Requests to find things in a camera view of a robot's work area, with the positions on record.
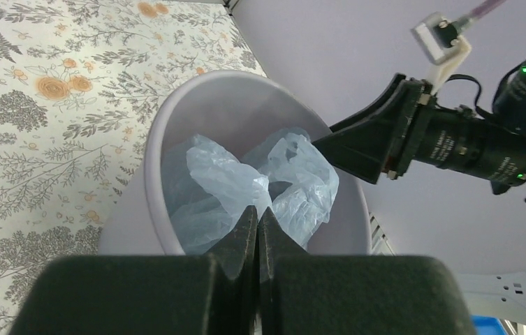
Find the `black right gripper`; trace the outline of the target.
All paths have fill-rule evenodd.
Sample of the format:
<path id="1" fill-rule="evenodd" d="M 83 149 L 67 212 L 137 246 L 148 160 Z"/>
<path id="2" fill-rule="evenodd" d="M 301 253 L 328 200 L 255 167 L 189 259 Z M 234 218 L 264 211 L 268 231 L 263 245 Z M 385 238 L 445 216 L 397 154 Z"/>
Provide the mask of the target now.
<path id="1" fill-rule="evenodd" d="M 393 105 L 399 101 L 400 85 L 406 76 L 394 74 L 386 89 L 367 107 L 330 127 L 330 134 L 314 140 L 312 144 L 333 167 L 367 183 L 376 184 L 387 158 L 387 146 L 392 142 Z M 436 98 L 432 85 L 426 80 L 411 78 L 417 93 L 410 94 L 402 115 L 406 128 L 395 137 L 385 173 L 390 180 L 402 177 L 415 159 L 435 112 Z"/>

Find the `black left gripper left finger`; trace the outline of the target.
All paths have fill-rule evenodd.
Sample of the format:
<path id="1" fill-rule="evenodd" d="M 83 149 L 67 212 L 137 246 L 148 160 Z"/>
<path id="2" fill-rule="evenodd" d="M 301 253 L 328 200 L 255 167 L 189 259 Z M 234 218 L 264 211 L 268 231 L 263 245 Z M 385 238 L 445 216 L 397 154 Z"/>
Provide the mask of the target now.
<path id="1" fill-rule="evenodd" d="M 201 255 L 78 255 L 38 277 L 12 334 L 253 334 L 257 211 Z"/>

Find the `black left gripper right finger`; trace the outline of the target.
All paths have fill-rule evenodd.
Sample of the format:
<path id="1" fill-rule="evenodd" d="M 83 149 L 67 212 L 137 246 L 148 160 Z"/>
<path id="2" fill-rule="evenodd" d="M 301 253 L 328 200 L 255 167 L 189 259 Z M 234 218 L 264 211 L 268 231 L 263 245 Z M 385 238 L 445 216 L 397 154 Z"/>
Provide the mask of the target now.
<path id="1" fill-rule="evenodd" d="M 258 223 L 264 334 L 474 334 L 452 273 L 424 256 L 311 255 Z"/>

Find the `light blue plastic trash bag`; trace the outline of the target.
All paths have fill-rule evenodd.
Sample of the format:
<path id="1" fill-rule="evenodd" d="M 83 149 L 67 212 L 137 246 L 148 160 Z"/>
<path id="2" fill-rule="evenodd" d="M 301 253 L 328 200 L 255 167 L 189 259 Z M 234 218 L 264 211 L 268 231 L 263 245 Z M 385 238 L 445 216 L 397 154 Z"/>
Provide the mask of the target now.
<path id="1" fill-rule="evenodd" d="M 202 135 L 169 149 L 161 163 L 166 208 L 187 254 L 225 237 L 246 207 L 271 209 L 285 233 L 306 247 L 327 223 L 339 177 L 301 128 L 270 135 L 241 158 Z"/>

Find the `grey plastic trash bin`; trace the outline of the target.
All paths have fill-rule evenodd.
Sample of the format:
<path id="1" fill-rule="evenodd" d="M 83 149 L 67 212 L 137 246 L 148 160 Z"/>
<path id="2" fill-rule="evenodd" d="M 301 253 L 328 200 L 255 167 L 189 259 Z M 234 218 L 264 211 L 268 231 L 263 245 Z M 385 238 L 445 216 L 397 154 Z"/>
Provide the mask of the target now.
<path id="1" fill-rule="evenodd" d="M 143 159 L 103 226 L 99 255 L 182 255 L 163 197 L 161 159 L 195 134 L 204 135 L 238 158 L 281 128 L 300 127 L 313 140 L 330 133 L 308 107 L 278 84 L 252 73 L 216 70 L 195 77 L 165 99 L 150 127 Z M 360 181 L 337 170 L 339 190 L 330 213 L 308 243 L 319 255 L 369 255 L 370 218 Z M 238 223 L 214 251 L 253 253 L 256 215 Z"/>

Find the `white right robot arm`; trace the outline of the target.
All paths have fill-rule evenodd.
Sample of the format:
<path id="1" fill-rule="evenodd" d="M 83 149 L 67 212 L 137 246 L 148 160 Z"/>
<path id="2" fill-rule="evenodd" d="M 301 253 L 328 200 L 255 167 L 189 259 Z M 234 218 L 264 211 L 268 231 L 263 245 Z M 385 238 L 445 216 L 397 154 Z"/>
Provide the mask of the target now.
<path id="1" fill-rule="evenodd" d="M 474 315 L 526 326 L 526 60 L 491 111 L 444 107 L 433 83 L 396 74 L 314 145 L 370 184 L 370 210 L 402 227 L 399 252 L 443 257 Z"/>

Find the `bright blue cloth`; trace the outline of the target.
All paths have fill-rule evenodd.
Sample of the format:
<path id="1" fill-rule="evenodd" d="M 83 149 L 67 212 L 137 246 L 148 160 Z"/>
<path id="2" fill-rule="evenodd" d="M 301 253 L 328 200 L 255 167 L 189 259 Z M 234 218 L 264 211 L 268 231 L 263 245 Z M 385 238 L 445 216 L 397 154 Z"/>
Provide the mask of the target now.
<path id="1" fill-rule="evenodd" d="M 484 317 L 479 315 L 472 316 L 472 322 L 476 329 L 477 335 L 507 335 L 507 331 L 502 323 L 491 317 Z"/>

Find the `floral patterned table mat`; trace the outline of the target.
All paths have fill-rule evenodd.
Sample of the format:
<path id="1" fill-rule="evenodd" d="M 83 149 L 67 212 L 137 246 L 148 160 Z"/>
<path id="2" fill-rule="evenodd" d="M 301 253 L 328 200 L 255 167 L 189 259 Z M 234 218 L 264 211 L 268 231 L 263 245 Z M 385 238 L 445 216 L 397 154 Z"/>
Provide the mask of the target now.
<path id="1" fill-rule="evenodd" d="M 94 254 L 168 94 L 262 68 L 220 4 L 0 1 L 0 334 L 44 266 Z"/>

